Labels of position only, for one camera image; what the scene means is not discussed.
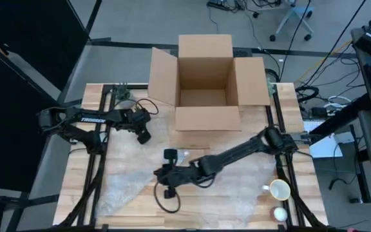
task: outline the white mug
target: white mug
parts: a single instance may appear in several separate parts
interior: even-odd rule
[[[287,200],[290,197],[290,186],[284,180],[273,180],[269,186],[264,185],[263,189],[270,191],[271,195],[277,200]]]

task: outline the wooden table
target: wooden table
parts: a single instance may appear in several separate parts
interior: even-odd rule
[[[100,96],[103,84],[88,84],[84,93],[82,101],[82,108],[97,110],[99,107]],[[299,111],[296,94],[294,92],[294,86],[292,83],[278,83],[278,95],[280,98],[281,109],[283,112],[283,119],[285,121],[285,127],[288,133],[301,132],[303,131],[303,121]],[[146,98],[146,90],[132,90],[132,94],[137,98]],[[264,106],[244,106],[239,107],[240,115],[242,117],[243,131],[228,131],[228,132],[178,132],[173,128],[173,112],[172,106],[169,106],[163,102],[153,100],[160,113],[157,116],[153,116],[152,120],[166,121],[167,122],[167,137],[159,136],[157,143],[164,143],[167,146],[182,147],[192,149],[190,156],[187,159],[193,159],[205,154],[209,154],[210,150],[220,150],[220,145],[224,146],[227,141],[235,139],[236,137],[240,140],[245,141],[246,138],[253,136],[258,133],[264,127],[267,126],[267,116],[265,113]],[[147,104],[145,101],[142,103],[149,111],[153,111],[153,106]],[[272,106],[274,121],[277,122],[276,114]],[[80,123],[78,127],[84,130],[93,130],[93,124]],[[117,144],[118,141],[113,140],[113,133],[110,134],[111,144]],[[201,141],[206,141],[207,145],[202,146]],[[71,149],[83,148],[83,145],[72,146]],[[115,167],[121,163],[121,158],[118,154],[112,152],[112,145],[109,145],[109,150],[106,159],[106,169],[104,178],[108,175],[115,174]],[[307,146],[301,146],[300,150],[303,152],[309,152]],[[65,219],[67,214],[73,209],[78,200],[82,195],[82,189],[84,186],[84,179],[87,171],[89,156],[84,150],[73,152],[68,158],[68,164],[66,173],[62,183],[61,194],[58,201],[57,211],[53,224],[58,224]],[[310,210],[317,216],[317,218],[324,224],[327,224],[327,216],[323,201],[321,199],[321,193],[319,190],[318,180],[316,178],[316,172],[312,159],[306,155],[299,153],[294,154],[293,166],[296,174],[296,180],[300,196],[308,205]],[[155,179],[153,179],[146,187],[128,204],[126,204],[121,210],[112,214],[112,216],[97,217],[96,227],[101,227],[102,224],[109,224],[110,228],[160,228],[160,229],[179,229],[179,228],[201,228],[201,223],[198,219],[200,212],[198,210],[201,207],[193,205],[193,197],[206,197],[205,206],[208,208],[218,207],[221,209],[222,198],[221,196],[197,196],[203,192],[196,191],[196,187],[192,185],[181,186],[179,189],[182,197],[182,209],[177,214],[168,214],[163,212],[155,203],[153,198],[153,186]],[[106,181],[103,181],[102,192],[106,187]],[[85,223],[88,223],[88,218],[91,211],[91,200],[88,202]],[[290,199],[290,211],[293,219],[293,224],[297,223],[297,216],[293,201]],[[270,210],[273,207],[281,206],[281,202],[278,202],[272,198],[269,194],[262,194],[257,198],[257,202],[254,207],[254,213],[249,217],[247,228],[255,229],[276,229],[278,224],[270,217]],[[217,215],[218,221],[211,224],[211,228],[229,229],[230,215]]]

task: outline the chair wheel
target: chair wheel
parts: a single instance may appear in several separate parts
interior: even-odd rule
[[[312,17],[312,14],[313,14],[313,11],[307,12],[306,18],[308,19],[308,18]]]
[[[309,41],[311,38],[312,38],[312,36],[310,34],[308,34],[304,37],[304,40]]]

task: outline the wooden tabletop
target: wooden tabletop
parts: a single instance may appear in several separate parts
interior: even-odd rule
[[[87,85],[82,101],[82,108],[89,110],[98,109],[102,86],[103,84]],[[293,84],[278,83],[277,87],[287,132],[291,133],[303,131],[303,121],[301,119]],[[131,92],[138,99],[147,98],[146,90],[132,90]],[[147,126],[151,126],[151,129],[154,131],[154,134],[151,133],[153,136],[153,140],[150,141],[152,146],[132,146],[139,147],[139,150],[135,150],[134,148],[130,147],[130,152],[134,154],[134,157],[137,157],[137,155],[148,154],[147,159],[150,166],[155,163],[162,162],[164,148],[176,147],[191,149],[190,155],[184,162],[186,163],[187,160],[206,154],[215,154],[223,151],[225,148],[228,149],[240,142],[244,142],[268,125],[264,106],[240,106],[239,111],[242,118],[243,131],[179,132],[175,131],[173,126],[173,107],[163,102],[158,102],[155,100],[153,100],[153,102],[157,104],[160,113],[156,116],[152,116],[152,122],[154,122],[154,124],[150,124],[150,122],[147,124]],[[151,104],[148,104],[145,101],[142,104],[149,111],[155,110]],[[272,111],[274,121],[277,122],[273,106]],[[93,124],[86,123],[79,123],[78,127],[84,130],[94,129]],[[132,134],[132,136],[132,140],[136,142],[135,135]],[[112,180],[112,177],[115,175],[121,174],[119,173],[118,166],[121,167],[123,164],[129,165],[129,161],[132,158],[132,156],[122,157],[121,152],[119,152],[124,148],[121,148],[122,144],[119,144],[119,142],[121,142],[121,139],[124,139],[125,137],[126,135],[121,137],[121,135],[118,133],[110,133],[104,181],[101,189],[102,194],[107,193],[107,190],[111,187],[109,186],[109,180]],[[84,145],[78,144],[72,146],[71,149],[74,150],[76,148],[83,147]],[[300,150],[306,153],[309,152],[309,148],[307,146],[300,147]],[[74,151],[69,156],[53,224],[58,224],[64,220],[80,199],[87,171],[88,158],[89,156],[84,150]],[[258,156],[256,160],[256,162],[267,163],[270,161],[271,160],[267,159],[266,155]],[[306,205],[308,205],[310,210],[317,216],[317,218],[322,223],[327,224],[327,216],[323,201],[321,199],[321,193],[312,159],[306,155],[296,153],[293,157],[293,166],[300,196]],[[259,172],[267,172],[266,168],[264,170],[261,169],[264,168],[262,166],[257,168]],[[244,179],[243,173],[238,174],[239,177],[237,178]],[[245,174],[247,177],[250,177],[249,174],[252,175],[253,171]],[[265,177],[263,179],[259,179],[259,181],[265,181],[265,183],[267,183],[269,179],[272,180],[275,178],[277,178],[276,173],[275,171],[273,172],[273,170],[271,170],[269,178],[267,178],[265,174]],[[231,213],[234,212],[236,208],[235,204],[230,202],[230,196],[226,196],[227,194],[221,192],[219,187],[217,187],[216,190],[215,185],[213,185],[212,189],[207,189],[207,191],[198,189],[196,186],[192,185],[185,185],[178,188],[178,193],[180,196],[182,196],[182,208],[176,214],[166,213],[157,206],[153,196],[154,185],[155,178],[148,182],[144,189],[142,189],[139,194],[127,204],[122,206],[120,210],[111,212],[111,214],[108,216],[97,216],[97,227],[101,227],[102,224],[109,224],[110,228],[132,229],[183,229],[203,227],[208,227],[211,229],[229,229],[232,227],[242,227],[242,225],[244,225],[246,228],[276,229],[277,225],[281,224],[273,221],[273,219],[270,217],[270,210],[273,207],[281,206],[281,202],[275,200],[267,193],[262,193],[259,197],[257,197],[257,199],[253,199],[254,202],[250,202],[250,205],[253,205],[254,208],[249,208],[250,210],[248,211],[246,210],[245,213],[248,213],[248,217],[246,217],[247,220],[238,223],[236,221],[244,218],[244,215],[235,215],[235,213]],[[162,191],[163,188],[160,186],[157,191],[159,196],[162,196]],[[176,206],[175,200],[162,199],[161,201],[164,201],[164,205],[167,208],[173,209]],[[85,218],[86,224],[88,223],[88,218],[90,215],[91,203],[92,198],[89,200],[87,206],[88,211]],[[297,218],[294,210],[294,203],[291,199],[289,199],[289,203],[293,223],[296,225]]]

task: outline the cardboard box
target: cardboard box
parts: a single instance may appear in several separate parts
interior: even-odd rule
[[[178,131],[240,131],[238,106],[270,105],[261,57],[233,58],[231,35],[180,35],[153,48],[148,95],[176,107]]]

